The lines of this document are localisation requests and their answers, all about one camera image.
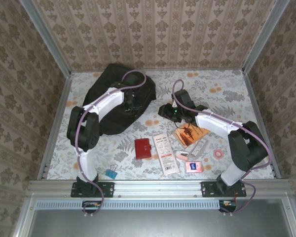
blue binder clip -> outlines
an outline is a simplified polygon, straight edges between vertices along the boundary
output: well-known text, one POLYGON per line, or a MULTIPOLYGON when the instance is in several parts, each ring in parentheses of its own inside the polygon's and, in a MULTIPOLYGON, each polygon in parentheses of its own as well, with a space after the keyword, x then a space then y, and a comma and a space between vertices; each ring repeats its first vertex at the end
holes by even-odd
POLYGON ((117 164, 110 165, 110 168, 106 170, 105 175, 112 179, 115 179, 117 176, 116 168, 117 164))

red wallet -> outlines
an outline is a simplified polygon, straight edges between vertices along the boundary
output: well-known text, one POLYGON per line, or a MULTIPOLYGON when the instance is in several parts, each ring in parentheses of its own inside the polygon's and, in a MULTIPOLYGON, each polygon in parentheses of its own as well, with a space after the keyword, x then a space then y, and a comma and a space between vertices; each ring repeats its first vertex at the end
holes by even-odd
POLYGON ((151 157, 151 145, 148 138, 135 140, 136 159, 144 159, 151 157))

wallpaper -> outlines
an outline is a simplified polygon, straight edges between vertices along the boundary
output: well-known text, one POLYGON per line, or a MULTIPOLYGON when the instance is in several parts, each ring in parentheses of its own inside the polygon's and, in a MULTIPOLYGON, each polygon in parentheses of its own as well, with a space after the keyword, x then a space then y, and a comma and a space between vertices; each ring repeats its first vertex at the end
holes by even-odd
POLYGON ((290 1, 250 71, 283 178, 296 197, 296 0, 290 1))
POLYGON ((36 179, 64 77, 19 1, 0 0, 0 237, 36 179))
POLYGON ((34 0, 72 71, 242 67, 275 0, 34 0))

book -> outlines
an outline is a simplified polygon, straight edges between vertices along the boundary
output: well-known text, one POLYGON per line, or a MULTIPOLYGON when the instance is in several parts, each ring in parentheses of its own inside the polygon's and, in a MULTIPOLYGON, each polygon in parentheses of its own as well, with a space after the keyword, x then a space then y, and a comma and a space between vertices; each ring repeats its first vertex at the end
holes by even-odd
POLYGON ((195 143, 202 137, 204 137, 210 131, 204 128, 196 127, 192 124, 184 124, 180 128, 177 128, 173 135, 180 142, 182 147, 185 149, 191 144, 195 143))

black backpack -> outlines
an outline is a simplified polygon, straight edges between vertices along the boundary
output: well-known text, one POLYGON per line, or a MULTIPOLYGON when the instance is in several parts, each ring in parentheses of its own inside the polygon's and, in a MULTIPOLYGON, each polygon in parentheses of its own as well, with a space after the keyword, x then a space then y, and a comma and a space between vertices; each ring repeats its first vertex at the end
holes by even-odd
MULTIPOLYGON (((101 95, 103 95, 109 87, 115 87, 117 83, 121 82, 122 77, 131 68, 119 64, 109 64, 93 86, 89 89, 85 96, 83 105, 90 104, 101 95)), ((138 85, 142 83, 144 76, 141 73, 130 73, 123 82, 124 86, 138 85)), ((100 136, 102 134, 114 135, 122 133, 127 129, 136 119, 138 119, 146 110, 152 100, 156 99, 156 85, 153 80, 147 76, 146 83, 132 90, 124 90, 124 98, 133 97, 132 103, 122 103, 112 109, 100 121, 100 136)))

